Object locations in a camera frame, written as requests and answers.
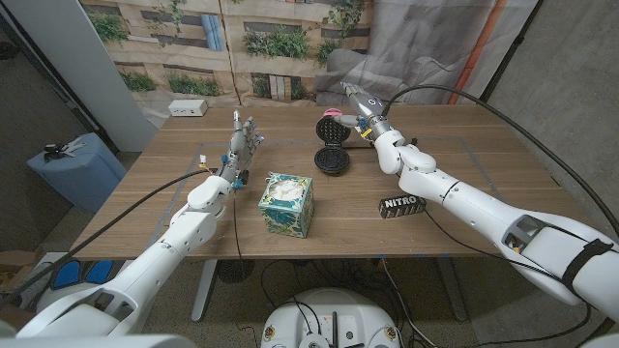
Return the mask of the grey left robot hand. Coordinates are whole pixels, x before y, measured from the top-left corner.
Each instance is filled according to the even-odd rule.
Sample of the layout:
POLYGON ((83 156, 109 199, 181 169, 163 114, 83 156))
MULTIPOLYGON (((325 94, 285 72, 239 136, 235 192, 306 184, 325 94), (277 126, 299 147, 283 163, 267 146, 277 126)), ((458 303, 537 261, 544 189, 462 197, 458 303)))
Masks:
POLYGON ((233 129, 227 153, 222 158, 222 166, 218 169, 217 175, 237 189, 248 182, 251 158, 256 148, 264 141, 264 137, 255 131, 252 117, 245 122, 242 121, 238 109, 233 111, 233 129))

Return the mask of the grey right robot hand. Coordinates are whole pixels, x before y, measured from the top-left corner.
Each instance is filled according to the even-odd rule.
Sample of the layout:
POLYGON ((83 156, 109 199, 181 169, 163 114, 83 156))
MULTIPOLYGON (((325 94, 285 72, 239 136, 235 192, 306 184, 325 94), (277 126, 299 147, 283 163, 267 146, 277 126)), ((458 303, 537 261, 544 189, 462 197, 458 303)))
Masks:
POLYGON ((336 115, 332 119, 349 129, 355 129, 365 140, 375 141, 383 133, 393 131, 394 128, 383 116, 384 105, 380 99, 366 92, 356 84, 342 82, 355 115, 336 115))

